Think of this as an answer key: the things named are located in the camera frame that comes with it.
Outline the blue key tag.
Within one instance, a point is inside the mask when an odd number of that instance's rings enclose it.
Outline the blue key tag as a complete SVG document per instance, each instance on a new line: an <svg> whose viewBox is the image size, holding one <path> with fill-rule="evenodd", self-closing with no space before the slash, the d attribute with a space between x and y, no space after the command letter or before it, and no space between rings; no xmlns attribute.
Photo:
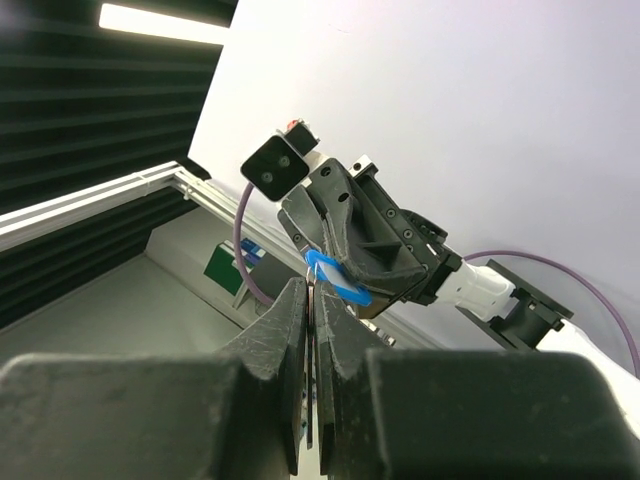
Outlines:
<svg viewBox="0 0 640 480"><path fill-rule="evenodd" d="M304 258L315 282L328 282L343 300L352 304L366 307L372 303L370 292L349 280L344 269L335 259L314 249L309 249Z"/></svg>

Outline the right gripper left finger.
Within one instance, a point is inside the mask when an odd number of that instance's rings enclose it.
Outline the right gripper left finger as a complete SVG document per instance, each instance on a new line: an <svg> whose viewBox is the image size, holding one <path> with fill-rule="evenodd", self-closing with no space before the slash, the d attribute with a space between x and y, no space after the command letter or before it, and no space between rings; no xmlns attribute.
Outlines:
<svg viewBox="0 0 640 480"><path fill-rule="evenodd" d="M217 352L234 363L210 473L296 475L308 291L294 278L271 307Z"/></svg>

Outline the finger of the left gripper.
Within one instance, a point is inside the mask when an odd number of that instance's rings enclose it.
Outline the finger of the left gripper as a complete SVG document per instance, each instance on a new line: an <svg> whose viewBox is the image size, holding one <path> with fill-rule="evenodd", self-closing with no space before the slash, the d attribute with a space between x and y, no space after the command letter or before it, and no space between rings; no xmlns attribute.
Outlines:
<svg viewBox="0 0 640 480"><path fill-rule="evenodd" d="M310 184L350 185L350 262L347 278L367 289L374 305L389 305L407 295L427 275L425 266L401 239L392 220L376 206L346 168L326 160L311 174Z"/></svg>
<svg viewBox="0 0 640 480"><path fill-rule="evenodd" d="M281 201L278 221L304 258L312 250L350 262L350 185L298 185Z"/></svg>

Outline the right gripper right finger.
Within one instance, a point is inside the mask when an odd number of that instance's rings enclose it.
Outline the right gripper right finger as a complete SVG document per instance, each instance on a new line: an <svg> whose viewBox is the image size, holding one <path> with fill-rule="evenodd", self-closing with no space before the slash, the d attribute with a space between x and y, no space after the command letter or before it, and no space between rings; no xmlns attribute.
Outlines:
<svg viewBox="0 0 640 480"><path fill-rule="evenodd" d="M398 475L384 418L382 363L400 353L366 327L326 282L314 292L320 471Z"/></svg>

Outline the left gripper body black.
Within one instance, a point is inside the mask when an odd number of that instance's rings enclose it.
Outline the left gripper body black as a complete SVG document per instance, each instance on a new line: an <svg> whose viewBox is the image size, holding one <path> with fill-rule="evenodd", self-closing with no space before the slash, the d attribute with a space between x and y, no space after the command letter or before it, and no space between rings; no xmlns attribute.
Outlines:
<svg viewBox="0 0 640 480"><path fill-rule="evenodd" d="M424 279L406 296L389 305L372 303L362 310L362 316L376 318L397 302L423 306L434 303L439 288L462 263L461 256L445 245L448 233L422 215L398 206L376 179L378 168L368 156L358 158L349 168L349 173L374 204L384 210L394 229L401 233L406 246L427 269Z"/></svg>

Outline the silver key with blue tag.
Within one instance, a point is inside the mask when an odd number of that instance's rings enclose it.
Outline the silver key with blue tag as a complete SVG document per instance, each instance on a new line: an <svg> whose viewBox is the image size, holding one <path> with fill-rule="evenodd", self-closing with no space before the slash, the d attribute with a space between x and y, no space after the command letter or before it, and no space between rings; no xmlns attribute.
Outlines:
<svg viewBox="0 0 640 480"><path fill-rule="evenodd" d="M313 447L313 403L314 403L314 282L307 281L307 326L306 326L306 400L307 400L307 449Z"/></svg>

